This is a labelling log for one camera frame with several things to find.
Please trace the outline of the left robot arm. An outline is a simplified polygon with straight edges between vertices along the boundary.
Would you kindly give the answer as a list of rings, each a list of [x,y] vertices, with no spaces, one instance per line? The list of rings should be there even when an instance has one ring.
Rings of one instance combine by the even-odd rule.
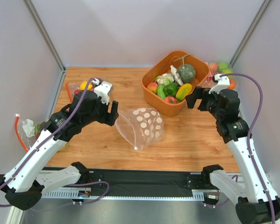
[[[48,175],[40,175],[52,156],[74,135],[92,122],[113,126],[118,118],[118,102],[105,102],[101,93],[82,91],[61,111],[54,113],[22,160],[8,173],[0,175],[0,191],[8,201],[6,207],[20,210],[34,207],[47,193],[60,187],[88,187],[89,170],[80,162]]]

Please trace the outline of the fake green bell pepper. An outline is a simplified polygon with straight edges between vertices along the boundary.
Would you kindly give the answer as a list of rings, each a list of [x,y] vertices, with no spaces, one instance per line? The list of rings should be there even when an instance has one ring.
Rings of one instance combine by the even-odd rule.
[[[163,89],[166,97],[175,97],[178,90],[179,90],[179,85],[177,83],[168,84]]]

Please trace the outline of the fake mango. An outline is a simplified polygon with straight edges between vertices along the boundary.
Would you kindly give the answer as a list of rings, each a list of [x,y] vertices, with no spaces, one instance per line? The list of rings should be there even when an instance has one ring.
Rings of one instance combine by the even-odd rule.
[[[179,88],[178,92],[176,93],[175,98],[178,101],[183,101],[185,99],[185,97],[192,92],[192,88],[193,88],[192,85],[189,83],[182,85]]]

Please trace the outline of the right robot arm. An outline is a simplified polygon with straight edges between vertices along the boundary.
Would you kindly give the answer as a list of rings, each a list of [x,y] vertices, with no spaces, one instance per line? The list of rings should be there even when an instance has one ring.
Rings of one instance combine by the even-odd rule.
[[[244,181],[238,184],[221,167],[213,165],[204,167],[210,183],[234,204],[241,223],[274,223],[280,219],[280,197],[260,164],[248,124],[239,116],[238,93],[230,89],[215,93],[198,86],[186,97],[189,109],[197,99],[201,100],[198,109],[216,119],[217,132],[235,157]]]

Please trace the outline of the polka dot zip bag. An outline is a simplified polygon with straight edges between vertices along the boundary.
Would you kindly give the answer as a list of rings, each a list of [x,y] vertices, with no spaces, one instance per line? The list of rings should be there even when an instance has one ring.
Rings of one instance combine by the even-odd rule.
[[[154,108],[119,111],[115,126],[136,151],[155,144],[164,136],[164,120]]]

